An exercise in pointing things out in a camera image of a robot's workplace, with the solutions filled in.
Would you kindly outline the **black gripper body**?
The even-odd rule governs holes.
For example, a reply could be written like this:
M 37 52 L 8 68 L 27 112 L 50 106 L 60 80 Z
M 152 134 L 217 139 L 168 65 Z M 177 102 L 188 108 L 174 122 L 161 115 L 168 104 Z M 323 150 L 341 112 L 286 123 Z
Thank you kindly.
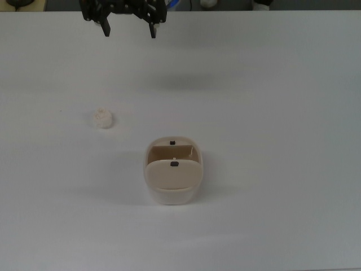
M 142 4 L 139 0 L 118 0 L 112 3 L 112 13 L 133 14 L 137 12 Z

